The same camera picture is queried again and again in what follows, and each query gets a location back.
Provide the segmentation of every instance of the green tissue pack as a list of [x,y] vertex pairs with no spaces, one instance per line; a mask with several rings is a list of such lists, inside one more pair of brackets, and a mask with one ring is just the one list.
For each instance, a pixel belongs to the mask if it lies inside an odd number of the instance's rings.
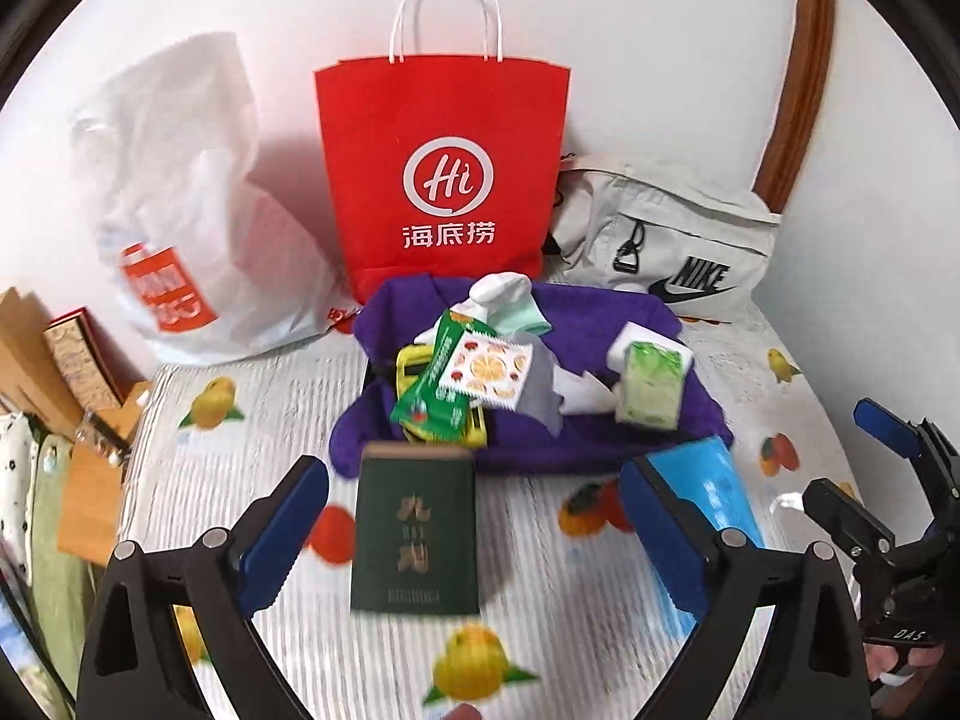
[[620,378],[616,421],[654,430],[677,429],[684,379],[679,353],[656,343],[631,343]]

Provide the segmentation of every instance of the white wall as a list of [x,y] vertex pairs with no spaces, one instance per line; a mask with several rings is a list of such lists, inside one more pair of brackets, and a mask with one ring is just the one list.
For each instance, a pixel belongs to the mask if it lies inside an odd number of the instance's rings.
[[960,132],[880,15],[864,0],[838,7],[824,107],[755,298],[824,402],[865,503],[916,538],[930,519],[916,477],[851,411],[871,396],[960,445]]
[[[647,151],[749,186],[769,135],[795,0],[501,0],[510,55],[573,67],[566,144]],[[85,0],[0,111],[0,284],[58,313],[88,305],[145,373],[67,181],[70,111],[98,82],[187,35],[240,35],[261,109],[258,179],[329,242],[311,71],[378,55],[397,0]],[[472,0],[425,0],[424,50],[476,52]]]

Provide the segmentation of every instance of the purple fabric basket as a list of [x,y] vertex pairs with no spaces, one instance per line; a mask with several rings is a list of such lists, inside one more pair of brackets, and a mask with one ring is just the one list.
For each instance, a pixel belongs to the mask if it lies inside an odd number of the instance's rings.
[[[353,333],[375,370],[392,370],[397,352],[412,343],[454,303],[467,299],[472,279],[406,276],[384,283],[353,324]],[[554,329],[546,346],[567,370],[609,377],[607,349],[627,322],[675,338],[680,321],[659,298],[566,284],[534,284],[534,298]],[[360,453],[371,440],[404,440],[390,423],[397,402],[394,382],[377,378],[343,413],[330,436],[330,461],[341,476],[356,478]],[[613,415],[567,416],[552,437],[536,420],[508,410],[485,412],[488,446],[476,450],[477,470],[497,474],[606,473],[623,461],[685,440],[733,434],[723,409],[690,370],[680,407],[680,429],[659,433],[620,425]]]

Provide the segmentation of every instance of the bag strap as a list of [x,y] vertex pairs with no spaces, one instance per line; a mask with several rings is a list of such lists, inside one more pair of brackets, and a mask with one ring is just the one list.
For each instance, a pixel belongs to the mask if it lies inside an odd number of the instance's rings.
[[[398,57],[402,62],[404,60],[403,54],[403,14],[407,8],[408,0],[400,0],[400,6],[397,7],[397,15],[394,17],[394,27],[390,31],[390,50],[388,57],[390,59],[390,64],[394,64],[395,59]],[[488,51],[488,33],[490,29],[488,28],[488,15],[487,15],[487,6],[486,1],[479,0],[481,7],[483,8],[484,16],[484,36],[483,36],[483,59],[487,60],[490,58],[490,52]],[[500,13],[500,0],[493,0],[493,7],[496,9],[496,61],[503,61],[503,18]],[[394,45],[397,42],[397,33],[400,35],[400,53],[395,55]]]

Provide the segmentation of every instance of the red paper bag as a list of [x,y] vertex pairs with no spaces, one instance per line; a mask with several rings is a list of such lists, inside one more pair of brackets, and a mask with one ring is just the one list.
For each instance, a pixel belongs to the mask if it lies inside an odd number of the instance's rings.
[[392,39],[390,56],[317,71],[337,228],[362,302],[392,276],[541,272],[569,69],[505,59],[499,37],[496,57],[394,57]]

